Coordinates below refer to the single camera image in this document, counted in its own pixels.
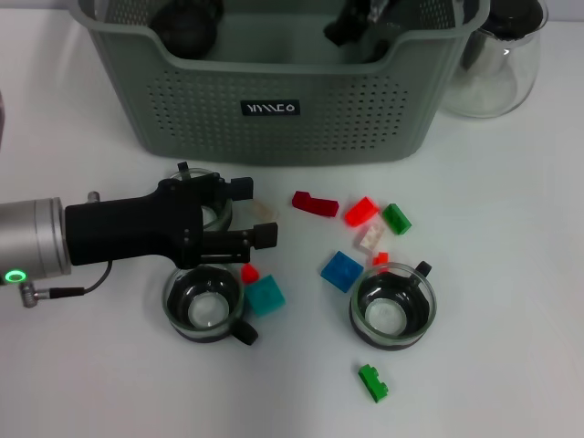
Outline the teal square toy brick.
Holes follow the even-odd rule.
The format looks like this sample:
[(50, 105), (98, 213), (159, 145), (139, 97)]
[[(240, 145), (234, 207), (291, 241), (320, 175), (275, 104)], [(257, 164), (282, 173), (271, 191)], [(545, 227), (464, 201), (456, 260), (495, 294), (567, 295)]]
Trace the teal square toy brick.
[(266, 276), (245, 287), (245, 297), (257, 317), (283, 307), (285, 298), (272, 276)]

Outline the black teapot lid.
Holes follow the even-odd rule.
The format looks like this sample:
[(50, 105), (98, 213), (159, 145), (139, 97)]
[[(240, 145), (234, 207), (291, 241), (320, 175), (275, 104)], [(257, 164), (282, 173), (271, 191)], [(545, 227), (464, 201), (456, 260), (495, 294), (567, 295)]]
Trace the black teapot lid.
[(536, 32), (543, 22), (539, 0), (490, 0), (481, 29), (501, 40), (518, 40)]

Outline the translucent pale toy brick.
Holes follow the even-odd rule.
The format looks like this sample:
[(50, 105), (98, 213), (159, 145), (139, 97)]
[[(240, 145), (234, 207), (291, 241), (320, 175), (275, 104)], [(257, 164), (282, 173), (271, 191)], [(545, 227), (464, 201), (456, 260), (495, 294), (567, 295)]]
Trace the translucent pale toy brick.
[(384, 233), (385, 227), (382, 224), (371, 224), (362, 236), (357, 238), (355, 247), (362, 252), (372, 253), (378, 246)]

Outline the glass teacup black sleeve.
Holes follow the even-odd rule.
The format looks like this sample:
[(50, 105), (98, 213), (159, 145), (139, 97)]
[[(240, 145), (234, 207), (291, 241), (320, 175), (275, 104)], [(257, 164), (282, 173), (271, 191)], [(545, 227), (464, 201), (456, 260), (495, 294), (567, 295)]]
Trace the glass teacup black sleeve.
[(251, 346), (258, 339), (245, 321), (243, 284), (229, 265), (174, 270), (162, 292), (162, 309), (174, 330), (192, 342), (234, 337)]
[(358, 43), (368, 30), (389, 22), (390, 15), (404, 0), (371, 0), (370, 15), (366, 21), (344, 20), (337, 16), (327, 24), (323, 34), (337, 47)]
[(365, 271), (352, 289), (349, 321), (355, 333), (376, 349), (408, 349), (432, 325), (437, 301), (425, 261), (416, 267), (386, 263)]
[(232, 200), (213, 195), (212, 171), (178, 163), (178, 171), (158, 182), (168, 222), (180, 229), (226, 231), (233, 216)]

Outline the bright red sloped brick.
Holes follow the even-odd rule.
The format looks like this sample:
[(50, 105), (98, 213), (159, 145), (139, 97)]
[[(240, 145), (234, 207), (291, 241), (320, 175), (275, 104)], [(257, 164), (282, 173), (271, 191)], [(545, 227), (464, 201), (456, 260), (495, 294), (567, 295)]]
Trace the bright red sloped brick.
[(344, 222), (350, 227), (357, 227), (368, 222), (378, 211), (379, 206), (365, 196), (344, 214)]

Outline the grey perforated storage basket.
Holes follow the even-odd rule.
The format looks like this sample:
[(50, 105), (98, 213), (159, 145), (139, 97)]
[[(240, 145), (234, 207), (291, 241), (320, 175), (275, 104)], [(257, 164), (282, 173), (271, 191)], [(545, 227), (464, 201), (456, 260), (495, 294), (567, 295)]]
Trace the grey perforated storage basket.
[(324, 27), (345, 0), (223, 0), (203, 59), (149, 28), (172, 0), (71, 0), (141, 146), (206, 162), (397, 161), (422, 145), (490, 0), (404, 0), (337, 47)]

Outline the blue square toy plate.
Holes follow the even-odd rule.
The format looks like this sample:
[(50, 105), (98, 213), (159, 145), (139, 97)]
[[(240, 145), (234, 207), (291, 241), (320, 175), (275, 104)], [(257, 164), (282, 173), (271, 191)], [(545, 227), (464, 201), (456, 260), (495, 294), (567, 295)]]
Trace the blue square toy plate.
[(323, 267), (320, 276), (343, 293), (349, 292), (364, 267), (338, 251)]

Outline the black round teapot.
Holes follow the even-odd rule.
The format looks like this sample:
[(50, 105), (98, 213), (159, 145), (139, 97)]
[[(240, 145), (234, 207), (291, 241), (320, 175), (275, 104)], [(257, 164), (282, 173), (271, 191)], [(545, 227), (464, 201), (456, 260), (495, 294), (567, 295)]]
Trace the black round teapot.
[(223, 0), (172, 0), (153, 16), (149, 28), (172, 55), (203, 59), (215, 44), (223, 14)]

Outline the dark red toy brick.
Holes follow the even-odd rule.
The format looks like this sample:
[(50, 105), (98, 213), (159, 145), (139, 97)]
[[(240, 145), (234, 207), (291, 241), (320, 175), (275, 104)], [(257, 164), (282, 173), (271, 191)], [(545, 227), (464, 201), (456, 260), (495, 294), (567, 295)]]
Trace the dark red toy brick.
[(292, 205), (298, 210), (322, 217), (335, 217), (339, 210), (339, 202), (312, 197), (308, 192), (296, 191)]

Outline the clear glass teapot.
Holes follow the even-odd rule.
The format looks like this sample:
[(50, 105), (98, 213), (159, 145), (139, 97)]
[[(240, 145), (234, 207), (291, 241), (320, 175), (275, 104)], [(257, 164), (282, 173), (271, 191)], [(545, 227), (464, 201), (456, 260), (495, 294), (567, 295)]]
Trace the clear glass teapot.
[(481, 27), (469, 37), (443, 96), (443, 108), (465, 117), (489, 119), (519, 107), (531, 93), (539, 71), (540, 33), (548, 20), (522, 39), (501, 40)]

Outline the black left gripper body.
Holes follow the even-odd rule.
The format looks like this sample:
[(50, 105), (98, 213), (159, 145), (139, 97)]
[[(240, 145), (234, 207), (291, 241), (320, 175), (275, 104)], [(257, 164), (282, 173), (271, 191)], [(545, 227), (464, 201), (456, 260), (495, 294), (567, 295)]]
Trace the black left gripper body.
[(84, 266), (140, 256), (163, 256), (190, 268), (203, 254), (203, 209), (224, 200), (227, 183), (217, 173), (164, 179), (142, 197), (70, 205), (65, 240), (71, 264)]

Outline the white toy brick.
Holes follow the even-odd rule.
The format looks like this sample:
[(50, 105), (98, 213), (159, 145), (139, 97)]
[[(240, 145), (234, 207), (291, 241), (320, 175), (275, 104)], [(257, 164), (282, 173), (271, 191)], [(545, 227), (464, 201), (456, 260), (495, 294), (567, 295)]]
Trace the white toy brick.
[(273, 223), (278, 218), (277, 210), (257, 200), (251, 200), (247, 209), (260, 224)]

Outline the green stepped toy brick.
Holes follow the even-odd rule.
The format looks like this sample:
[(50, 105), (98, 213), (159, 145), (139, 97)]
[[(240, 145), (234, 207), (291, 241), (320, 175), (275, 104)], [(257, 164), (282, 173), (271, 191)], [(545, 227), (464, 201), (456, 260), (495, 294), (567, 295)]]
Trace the green stepped toy brick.
[(380, 380), (379, 373), (375, 367), (369, 364), (363, 365), (359, 368), (358, 375), (376, 403), (389, 395), (389, 388), (386, 383)]

